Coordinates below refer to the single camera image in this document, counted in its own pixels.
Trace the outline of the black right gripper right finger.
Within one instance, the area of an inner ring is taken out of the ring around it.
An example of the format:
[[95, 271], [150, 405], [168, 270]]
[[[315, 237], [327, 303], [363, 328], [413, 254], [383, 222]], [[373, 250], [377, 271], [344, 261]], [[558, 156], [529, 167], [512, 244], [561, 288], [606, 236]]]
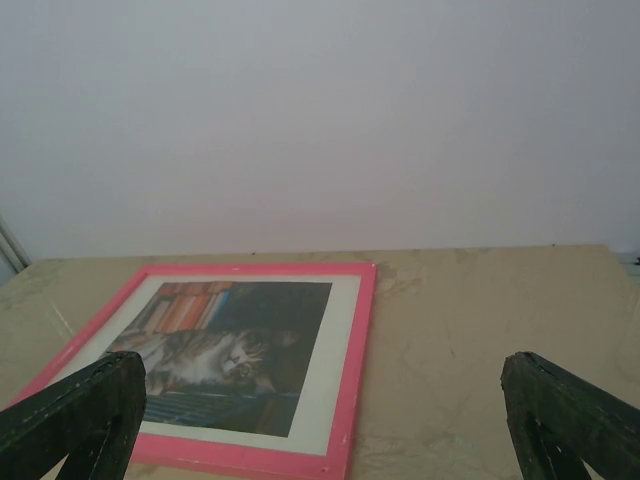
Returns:
[[505, 359], [507, 425], [525, 479], [639, 477], [639, 410], [533, 352]]

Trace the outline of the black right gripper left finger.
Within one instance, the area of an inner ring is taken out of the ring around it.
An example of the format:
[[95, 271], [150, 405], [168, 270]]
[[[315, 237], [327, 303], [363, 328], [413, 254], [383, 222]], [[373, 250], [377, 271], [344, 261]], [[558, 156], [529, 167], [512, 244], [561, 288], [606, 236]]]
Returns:
[[110, 353], [1, 412], [1, 477], [122, 479], [145, 407], [140, 355]]

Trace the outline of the pink picture frame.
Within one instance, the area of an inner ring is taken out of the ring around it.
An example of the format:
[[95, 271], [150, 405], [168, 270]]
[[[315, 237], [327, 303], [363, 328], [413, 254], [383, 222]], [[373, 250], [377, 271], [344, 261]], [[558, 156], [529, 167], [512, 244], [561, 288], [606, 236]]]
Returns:
[[249, 479], [346, 478], [376, 280], [373, 263], [147, 265], [15, 397], [21, 402], [86, 366], [100, 343], [162, 282], [308, 281], [333, 283], [292, 431], [278, 440], [221, 429], [144, 423], [132, 459]]

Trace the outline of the aluminium corner post left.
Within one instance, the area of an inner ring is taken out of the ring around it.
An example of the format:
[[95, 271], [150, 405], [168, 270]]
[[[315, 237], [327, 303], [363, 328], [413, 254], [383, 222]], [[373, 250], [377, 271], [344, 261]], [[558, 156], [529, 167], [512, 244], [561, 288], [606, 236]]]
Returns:
[[1, 256], [14, 272], [21, 273], [28, 268], [31, 261], [2, 216], [0, 216], [0, 238]]

